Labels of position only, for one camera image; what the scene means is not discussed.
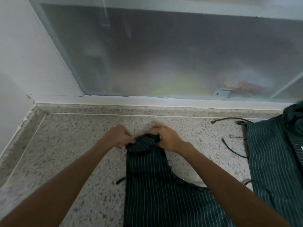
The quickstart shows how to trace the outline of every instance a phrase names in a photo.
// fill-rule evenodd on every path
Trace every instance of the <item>pinstripe fabric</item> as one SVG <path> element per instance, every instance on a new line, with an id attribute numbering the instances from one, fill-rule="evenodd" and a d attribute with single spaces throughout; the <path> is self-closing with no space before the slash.
<path id="1" fill-rule="evenodd" d="M 254 192 L 292 226 L 303 226 L 303 104 L 246 126 Z"/>
<path id="2" fill-rule="evenodd" d="M 127 148 L 124 227 L 233 226 L 207 188 L 173 174 L 157 135 L 143 135 Z"/>

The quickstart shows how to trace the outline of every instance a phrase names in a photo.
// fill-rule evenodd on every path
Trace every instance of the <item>person's right hand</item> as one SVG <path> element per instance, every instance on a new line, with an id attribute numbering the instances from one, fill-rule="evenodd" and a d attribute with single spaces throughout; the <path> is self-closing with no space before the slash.
<path id="1" fill-rule="evenodd" d="M 178 152 L 180 145 L 185 143 L 177 132 L 162 124 L 151 127 L 145 134 L 158 134 L 161 139 L 161 141 L 158 142 L 158 146 L 171 152 Z"/>

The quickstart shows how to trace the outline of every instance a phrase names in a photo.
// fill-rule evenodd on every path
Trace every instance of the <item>terrazzo floor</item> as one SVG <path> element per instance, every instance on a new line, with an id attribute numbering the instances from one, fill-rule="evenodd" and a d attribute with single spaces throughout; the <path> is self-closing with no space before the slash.
<path id="1" fill-rule="evenodd" d="M 47 114 L 12 176 L 0 189 L 0 219 L 118 124 L 137 136 L 155 123 L 163 123 L 239 181 L 250 179 L 247 159 L 233 154 L 221 141 L 224 137 L 233 150 L 246 155 L 243 140 L 229 138 L 229 134 L 242 136 L 241 126 L 233 119 L 211 124 L 212 120 L 183 116 Z M 166 154 L 177 176 L 205 186 L 182 157 L 171 152 Z M 122 226 L 125 181 L 119 185 L 115 182 L 125 173 L 126 150 L 114 148 L 94 170 L 60 226 Z"/>

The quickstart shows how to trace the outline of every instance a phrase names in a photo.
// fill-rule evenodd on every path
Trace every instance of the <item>frosted glass panel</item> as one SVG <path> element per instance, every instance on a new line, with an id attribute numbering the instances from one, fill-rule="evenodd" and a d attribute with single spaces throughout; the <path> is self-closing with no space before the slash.
<path id="1" fill-rule="evenodd" d="M 38 5 L 86 95 L 271 101 L 303 72 L 300 20 Z"/>

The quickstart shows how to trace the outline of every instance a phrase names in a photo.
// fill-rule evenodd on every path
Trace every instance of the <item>white wall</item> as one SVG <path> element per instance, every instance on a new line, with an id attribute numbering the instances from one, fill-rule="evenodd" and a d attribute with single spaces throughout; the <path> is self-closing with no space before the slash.
<path id="1" fill-rule="evenodd" d="M 0 73 L 0 155 L 33 103 L 10 77 Z"/>
<path id="2" fill-rule="evenodd" d="M 33 99 L 83 95 L 28 0 L 0 0 L 0 72 Z"/>

